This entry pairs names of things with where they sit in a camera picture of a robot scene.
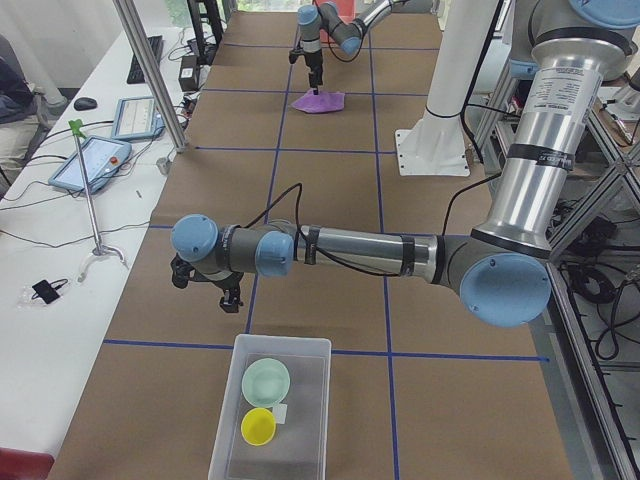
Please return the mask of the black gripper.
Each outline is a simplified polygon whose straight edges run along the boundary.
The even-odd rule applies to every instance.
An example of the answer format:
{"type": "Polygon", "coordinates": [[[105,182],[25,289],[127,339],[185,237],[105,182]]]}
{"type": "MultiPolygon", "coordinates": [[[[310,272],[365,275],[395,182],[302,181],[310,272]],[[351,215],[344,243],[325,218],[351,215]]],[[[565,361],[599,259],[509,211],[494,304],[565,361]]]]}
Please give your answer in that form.
{"type": "Polygon", "coordinates": [[[322,50],[304,52],[304,59],[309,69],[309,85],[314,95],[319,94],[320,83],[323,82],[323,53],[322,50]]]}
{"type": "Polygon", "coordinates": [[[231,271],[219,271],[212,274],[199,275],[205,280],[211,281],[216,287],[222,291],[222,297],[219,300],[219,307],[225,313],[238,313],[243,306],[241,299],[240,282],[244,274],[231,271]]]}

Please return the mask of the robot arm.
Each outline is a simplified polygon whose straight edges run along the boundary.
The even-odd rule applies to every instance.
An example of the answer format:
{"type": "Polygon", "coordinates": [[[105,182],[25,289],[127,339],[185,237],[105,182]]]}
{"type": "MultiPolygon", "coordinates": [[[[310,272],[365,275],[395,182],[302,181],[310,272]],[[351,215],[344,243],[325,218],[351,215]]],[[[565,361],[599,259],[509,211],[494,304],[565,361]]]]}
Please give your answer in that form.
{"type": "Polygon", "coordinates": [[[171,168],[129,292],[155,292],[145,314],[168,338],[204,343],[250,332],[374,349],[387,333],[404,344],[447,329],[486,333],[445,287],[325,263],[295,263],[284,277],[246,275],[235,314],[219,307],[213,285],[172,285],[170,230],[186,214],[243,225],[267,210],[273,220],[422,236],[465,234],[489,211],[480,165],[466,177],[399,172],[392,135],[423,104],[441,39],[434,19],[394,15],[354,63],[327,57],[326,82],[346,103],[321,115],[292,106],[306,82],[303,66],[287,60],[295,31],[291,13],[231,16],[189,127],[190,149],[171,168]]]}
{"type": "Polygon", "coordinates": [[[375,1],[349,23],[340,18],[333,1],[303,5],[298,9],[299,37],[296,46],[289,52],[289,63],[293,65],[299,57],[304,58],[309,69],[308,81],[312,94],[318,95],[319,87],[323,85],[321,32],[324,31],[350,61],[358,55],[366,34],[390,15],[396,4],[405,4],[405,1],[375,1]]]}

